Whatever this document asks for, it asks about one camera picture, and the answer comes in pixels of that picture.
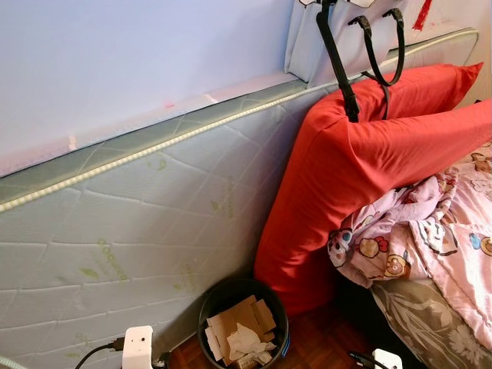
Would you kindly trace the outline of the large red cushion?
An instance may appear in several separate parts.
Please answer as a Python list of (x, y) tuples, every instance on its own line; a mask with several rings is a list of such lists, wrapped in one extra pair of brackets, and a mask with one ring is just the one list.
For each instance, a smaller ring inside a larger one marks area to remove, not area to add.
[(428, 65), (403, 71), (384, 92), (372, 78), (354, 84), (360, 121), (408, 118), (450, 111), (463, 101), (483, 64)]
[(254, 274), (288, 315), (334, 294), (324, 246), (351, 212), (449, 168), (492, 136), (492, 103), (440, 114), (349, 122), (338, 96), (307, 113), (263, 232)]

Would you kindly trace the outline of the crumpled white paper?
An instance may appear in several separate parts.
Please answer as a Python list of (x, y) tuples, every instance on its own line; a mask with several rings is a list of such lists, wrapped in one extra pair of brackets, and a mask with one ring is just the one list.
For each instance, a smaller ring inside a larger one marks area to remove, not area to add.
[(274, 348), (274, 345), (271, 342), (261, 342), (259, 335), (243, 324), (237, 324), (237, 330), (226, 337), (226, 342), (231, 349), (228, 355), (229, 360), (234, 360), (241, 366), (256, 363), (267, 364), (273, 359), (269, 351)]

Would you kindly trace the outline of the grey quilted mattress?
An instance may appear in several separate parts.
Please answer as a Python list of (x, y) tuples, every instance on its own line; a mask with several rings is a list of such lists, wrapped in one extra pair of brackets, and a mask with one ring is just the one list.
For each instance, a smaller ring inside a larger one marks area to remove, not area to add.
[(300, 123), (335, 84), (286, 81), (0, 177), (0, 357), (119, 369), (95, 348), (198, 326), (201, 295), (249, 274)]

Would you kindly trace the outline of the pink cartoon print blanket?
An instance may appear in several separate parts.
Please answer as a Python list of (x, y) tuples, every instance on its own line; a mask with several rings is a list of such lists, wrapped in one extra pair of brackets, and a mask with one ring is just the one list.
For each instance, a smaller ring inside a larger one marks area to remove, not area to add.
[(390, 190), (331, 231), (331, 263), (348, 280), (436, 284), (478, 344), (492, 344), (492, 147)]

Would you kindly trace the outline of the brown cardboard piece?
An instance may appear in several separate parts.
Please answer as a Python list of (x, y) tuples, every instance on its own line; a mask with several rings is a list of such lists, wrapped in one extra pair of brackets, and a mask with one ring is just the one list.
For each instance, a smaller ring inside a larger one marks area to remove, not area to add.
[(226, 337), (237, 330), (237, 324), (249, 327), (250, 330), (259, 335), (261, 342), (271, 342), (274, 348), (269, 352), (274, 358), (274, 329), (277, 327), (277, 323), (274, 322), (274, 315), (268, 309), (264, 300), (250, 296), (224, 312), (208, 317), (206, 320), (204, 337), (206, 337), (208, 350), (218, 364), (231, 367), (231, 369), (254, 369), (255, 367), (266, 365), (256, 363), (241, 366), (234, 360), (229, 360), (228, 355), (231, 349), (229, 349), (226, 342)]

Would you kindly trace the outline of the bed with beige floral sheet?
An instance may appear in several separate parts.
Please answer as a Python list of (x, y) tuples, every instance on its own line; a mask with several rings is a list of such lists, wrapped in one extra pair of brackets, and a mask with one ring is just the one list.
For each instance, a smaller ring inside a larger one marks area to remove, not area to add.
[(374, 282), (370, 292), (405, 369), (492, 369), (491, 351), (433, 282)]

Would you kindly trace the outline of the black waste bin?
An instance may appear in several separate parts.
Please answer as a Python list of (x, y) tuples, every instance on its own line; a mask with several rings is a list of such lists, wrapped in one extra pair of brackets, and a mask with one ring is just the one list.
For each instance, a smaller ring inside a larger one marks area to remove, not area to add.
[(206, 337), (204, 337), (206, 320), (208, 317), (224, 312), (250, 296), (264, 300), (268, 309), (274, 315), (274, 322), (277, 323), (277, 327), (274, 329), (275, 338), (273, 342), (275, 349), (273, 361), (254, 369), (274, 369), (274, 363), (283, 358), (291, 346), (291, 326), (288, 323), (288, 314), (286, 314), (284, 303), (277, 296), (277, 293), (260, 281), (251, 280), (250, 278), (229, 278), (211, 286), (204, 293), (204, 302), (201, 303), (201, 308), (199, 309), (196, 338), (201, 350), (206, 354), (208, 362), (215, 369), (231, 369), (231, 367), (218, 364), (208, 350)]

